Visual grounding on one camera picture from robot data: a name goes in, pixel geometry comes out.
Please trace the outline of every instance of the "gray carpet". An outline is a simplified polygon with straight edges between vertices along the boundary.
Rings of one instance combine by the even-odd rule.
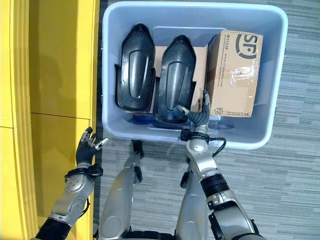
[[[113,2],[116,1],[101,0],[100,20],[106,7]],[[288,15],[278,108],[272,136],[264,147],[225,149],[216,161],[264,237],[270,240],[320,239],[319,0],[242,2],[275,5]],[[100,82],[101,51],[97,134],[107,137],[101,123]],[[112,138],[96,158],[97,162],[102,162],[104,175],[94,190],[94,229],[99,224],[108,190],[123,168],[131,147],[129,140]],[[163,142],[144,142],[143,148],[143,182],[135,187],[132,228],[173,233],[184,195],[179,183],[187,167],[185,148],[181,144]],[[214,239],[211,231],[209,239]]]

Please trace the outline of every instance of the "yellow wall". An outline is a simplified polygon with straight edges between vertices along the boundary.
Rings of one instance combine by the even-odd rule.
[[[99,0],[1,0],[1,237],[35,236],[96,125]],[[93,236],[89,211],[68,239]]]
[[[2,0],[1,239],[24,240],[37,230],[30,96],[29,1]]]
[[[39,226],[75,167],[83,131],[96,124],[98,0],[30,0],[29,76]],[[93,194],[68,239],[93,235]]]

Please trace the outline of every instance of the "printed logo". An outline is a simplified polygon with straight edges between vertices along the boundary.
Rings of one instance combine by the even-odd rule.
[[[257,57],[257,41],[258,37],[256,35],[238,34],[235,41],[236,53],[244,59],[255,59]]]
[[[214,113],[217,114],[217,115],[221,115],[223,112],[224,112],[224,109],[222,107],[217,107],[214,110]]]

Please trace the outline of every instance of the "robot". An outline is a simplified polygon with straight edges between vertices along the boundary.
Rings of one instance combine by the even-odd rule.
[[[211,138],[207,134],[210,115],[208,93],[203,91],[202,112],[191,112],[182,105],[177,109],[188,117],[194,129],[184,129],[180,136],[186,142],[188,167],[180,183],[185,194],[174,235],[131,229],[133,186],[142,181],[141,159],[144,157],[141,141],[133,140],[133,153],[109,190],[100,217],[98,239],[206,240],[209,220],[217,240],[265,240],[215,162],[214,157],[225,147],[226,139]],[[92,159],[109,141],[105,138],[94,143],[95,135],[90,137],[92,131],[89,127],[83,133],[76,151],[77,165],[65,175],[62,196],[32,240],[64,240],[77,219],[88,209],[88,196],[94,189],[95,178],[103,174],[99,164],[92,165]],[[213,154],[208,149],[210,141],[223,142]]]

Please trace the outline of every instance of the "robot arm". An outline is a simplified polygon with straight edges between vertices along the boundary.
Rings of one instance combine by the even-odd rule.
[[[255,223],[248,217],[235,193],[229,188],[214,157],[225,147],[226,139],[211,138],[207,134],[210,115],[210,98],[203,91],[202,112],[191,112],[179,105],[177,108],[194,124],[194,131],[181,131],[181,140],[187,142],[190,168],[198,177],[212,214],[209,215],[211,229],[218,240],[264,240]],[[210,141],[223,141],[215,153],[209,153]]]
[[[95,143],[93,129],[88,127],[82,134],[76,150],[76,167],[65,176],[62,196],[55,202],[51,214],[33,240],[64,240],[71,227],[88,210],[88,197],[94,189],[96,177],[102,176],[99,164],[92,165],[94,155],[109,139]]]

